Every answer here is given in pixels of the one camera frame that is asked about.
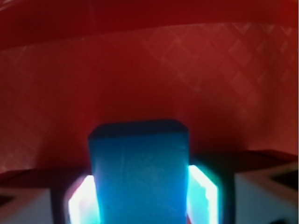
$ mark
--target blue rectangular object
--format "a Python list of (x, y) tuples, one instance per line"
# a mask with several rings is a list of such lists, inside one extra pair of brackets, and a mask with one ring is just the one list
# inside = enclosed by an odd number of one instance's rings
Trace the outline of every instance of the blue rectangular object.
[(102, 224), (186, 224), (187, 128), (176, 120), (107, 124), (89, 136)]

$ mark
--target bright white light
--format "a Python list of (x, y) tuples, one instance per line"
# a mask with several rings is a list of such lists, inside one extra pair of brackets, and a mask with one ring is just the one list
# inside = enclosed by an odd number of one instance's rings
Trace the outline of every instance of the bright white light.
[(191, 223), (219, 223), (217, 186), (194, 165), (189, 166), (187, 211)]
[(68, 201), (71, 224), (99, 224), (100, 213), (92, 175), (87, 176)]

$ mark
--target red wall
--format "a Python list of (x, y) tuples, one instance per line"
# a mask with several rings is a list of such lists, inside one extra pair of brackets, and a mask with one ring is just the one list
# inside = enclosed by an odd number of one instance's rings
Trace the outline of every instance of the red wall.
[(217, 22), (298, 29), (296, 0), (0, 0), (0, 49), (105, 32)]
[(99, 124), (174, 118), (192, 152), (298, 153), (298, 31), (216, 23), (0, 52), (1, 171), (88, 165)]

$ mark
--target dark slot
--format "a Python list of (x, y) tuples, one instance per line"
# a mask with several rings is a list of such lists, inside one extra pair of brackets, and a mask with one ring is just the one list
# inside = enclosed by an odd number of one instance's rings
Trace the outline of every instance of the dark slot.
[(272, 179), (298, 191), (298, 170), (275, 176)]

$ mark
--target red surface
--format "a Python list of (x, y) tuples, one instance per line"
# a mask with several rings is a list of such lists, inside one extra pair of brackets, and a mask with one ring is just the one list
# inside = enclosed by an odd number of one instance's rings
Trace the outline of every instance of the red surface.
[(187, 224), (192, 224), (189, 217), (187, 217)]
[(291, 0), (0, 0), (0, 49), (95, 33), (210, 22), (298, 27)]

